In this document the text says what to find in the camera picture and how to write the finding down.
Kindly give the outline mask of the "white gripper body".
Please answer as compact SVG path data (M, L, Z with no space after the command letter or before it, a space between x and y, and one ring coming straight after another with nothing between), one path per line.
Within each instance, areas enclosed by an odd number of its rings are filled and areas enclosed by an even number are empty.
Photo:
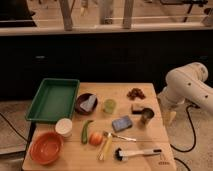
M177 114L177 112L175 111L175 106L166 98L161 97L160 108L164 125L165 126L170 125Z

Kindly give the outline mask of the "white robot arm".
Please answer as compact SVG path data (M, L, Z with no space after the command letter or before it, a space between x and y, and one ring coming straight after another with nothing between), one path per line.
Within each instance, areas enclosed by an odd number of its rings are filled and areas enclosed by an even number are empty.
M213 88L205 84L207 78L207 67L199 62L172 69L166 74L166 86L157 95L164 125L171 124L176 116L175 109L185 100L213 114Z

